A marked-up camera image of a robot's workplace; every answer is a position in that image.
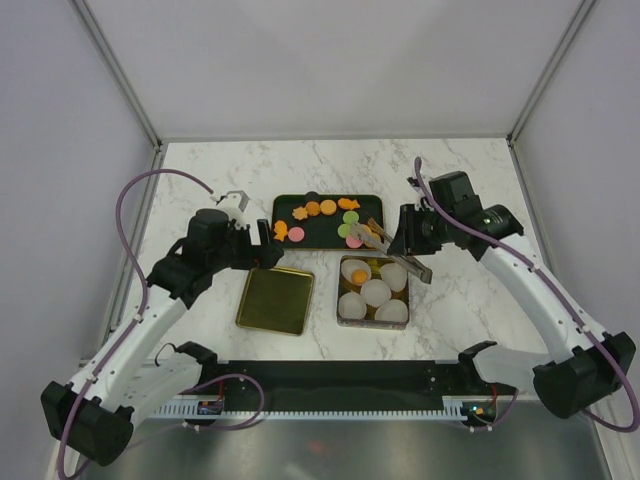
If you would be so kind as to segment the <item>tan sandwich cookie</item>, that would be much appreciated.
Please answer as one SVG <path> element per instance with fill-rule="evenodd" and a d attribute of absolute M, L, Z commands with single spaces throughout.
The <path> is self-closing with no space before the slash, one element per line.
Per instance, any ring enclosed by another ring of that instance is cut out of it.
<path fill-rule="evenodd" d="M 334 215 L 337 211 L 337 204 L 331 199 L 326 199 L 320 203 L 320 211 L 326 216 Z"/>
<path fill-rule="evenodd" d="M 376 231 L 372 230 L 368 225 L 364 225 L 363 229 L 365 230 L 365 233 L 366 233 L 364 244 L 368 248 L 375 248 L 376 243 L 381 242 L 381 237 Z"/>

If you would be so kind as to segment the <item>pink cookie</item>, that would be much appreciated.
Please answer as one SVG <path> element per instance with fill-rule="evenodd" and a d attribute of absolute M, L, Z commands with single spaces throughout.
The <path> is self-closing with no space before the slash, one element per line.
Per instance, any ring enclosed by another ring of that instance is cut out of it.
<path fill-rule="evenodd" d="M 351 249 L 359 249 L 362 245 L 362 241 L 352 235 L 349 235 L 346 238 L 346 244 Z"/>
<path fill-rule="evenodd" d="M 287 237 L 291 242 L 298 243 L 304 240 L 305 231 L 301 227 L 293 227 L 288 231 Z"/>

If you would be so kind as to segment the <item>metal serving tongs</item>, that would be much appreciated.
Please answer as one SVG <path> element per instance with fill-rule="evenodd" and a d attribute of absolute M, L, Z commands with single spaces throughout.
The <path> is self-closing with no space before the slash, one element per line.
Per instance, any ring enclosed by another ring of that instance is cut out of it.
<path fill-rule="evenodd" d="M 373 248 L 393 260 L 422 283 L 430 284 L 432 282 L 433 271 L 429 267 L 413 257 L 391 251 L 392 237 L 371 216 L 366 216 L 364 223 L 353 222 L 350 226 L 350 235 L 365 246 Z"/>

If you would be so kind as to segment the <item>orange swirl cookie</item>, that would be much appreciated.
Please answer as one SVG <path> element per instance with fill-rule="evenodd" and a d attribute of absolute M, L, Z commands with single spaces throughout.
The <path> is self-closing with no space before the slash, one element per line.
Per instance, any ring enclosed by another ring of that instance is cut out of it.
<path fill-rule="evenodd" d="M 363 269 L 354 270 L 351 274 L 351 282 L 355 285 L 363 285 L 368 279 L 369 274 Z"/>

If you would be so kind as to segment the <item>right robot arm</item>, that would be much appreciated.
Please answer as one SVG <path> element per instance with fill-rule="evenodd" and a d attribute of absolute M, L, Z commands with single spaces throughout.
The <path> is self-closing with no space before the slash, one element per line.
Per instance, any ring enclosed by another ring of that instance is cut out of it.
<path fill-rule="evenodd" d="M 408 179 L 417 204 L 400 208 L 389 253 L 434 255 L 446 244 L 468 252 L 493 274 L 532 322 L 544 354 L 511 350 L 495 342 L 476 344 L 460 355 L 457 382 L 469 394 L 492 383 L 534 393 L 546 409 L 567 419 L 618 390 L 630 400 L 639 427 L 639 401 L 627 377 L 636 345 L 625 332 L 609 333 L 588 315 L 538 259 L 522 224 L 505 206 L 484 207 L 468 175 L 455 171 L 430 181 Z"/>

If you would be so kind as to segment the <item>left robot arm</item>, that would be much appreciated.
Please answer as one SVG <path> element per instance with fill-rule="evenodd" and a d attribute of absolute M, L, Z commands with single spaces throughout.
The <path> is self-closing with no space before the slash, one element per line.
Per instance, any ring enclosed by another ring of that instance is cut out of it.
<path fill-rule="evenodd" d="M 140 368 L 164 334 L 226 270 L 270 269 L 283 255 L 266 219 L 257 222 L 259 242 L 234 208 L 201 209 L 151 272 L 142 278 L 142 297 L 97 354 L 67 383 L 50 382 L 40 396 L 50 434 L 59 441 L 57 467 L 67 449 L 100 466 L 126 449 L 135 428 L 182 391 L 213 391 L 215 354 L 194 342 L 178 347 L 154 372 Z"/>

